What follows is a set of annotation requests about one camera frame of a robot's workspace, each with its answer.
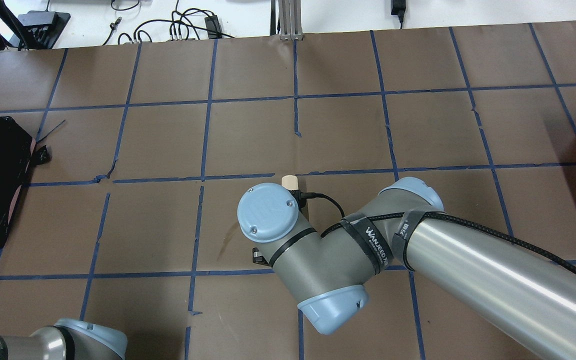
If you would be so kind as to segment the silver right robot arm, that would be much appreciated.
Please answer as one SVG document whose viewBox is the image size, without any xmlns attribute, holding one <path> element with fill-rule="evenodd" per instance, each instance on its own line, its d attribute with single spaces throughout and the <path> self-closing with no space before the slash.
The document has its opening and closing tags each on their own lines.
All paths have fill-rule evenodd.
<svg viewBox="0 0 576 360">
<path fill-rule="evenodd" d="M 302 193 L 277 183 L 240 198 L 240 230 L 318 333 L 369 301 L 365 284 L 399 262 L 542 359 L 576 360 L 576 266 L 539 246 L 447 214 L 423 180 L 403 177 L 322 234 Z"/>
</svg>

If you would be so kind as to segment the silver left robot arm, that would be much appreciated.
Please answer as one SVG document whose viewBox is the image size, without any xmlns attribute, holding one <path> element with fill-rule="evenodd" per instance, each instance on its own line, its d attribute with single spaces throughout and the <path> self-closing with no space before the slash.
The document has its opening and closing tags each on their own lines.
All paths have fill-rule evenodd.
<svg viewBox="0 0 576 360">
<path fill-rule="evenodd" d="M 124 360 L 125 333 L 68 317 L 30 336 L 0 335 L 0 360 Z"/>
</svg>

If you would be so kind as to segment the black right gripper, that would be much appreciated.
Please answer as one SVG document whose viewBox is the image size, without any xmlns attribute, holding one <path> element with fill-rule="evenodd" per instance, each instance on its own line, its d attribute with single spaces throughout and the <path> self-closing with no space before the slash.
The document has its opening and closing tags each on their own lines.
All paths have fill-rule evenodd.
<svg viewBox="0 0 576 360">
<path fill-rule="evenodd" d="M 256 265 L 269 265 L 269 262 L 258 247 L 252 248 L 252 262 Z"/>
</svg>

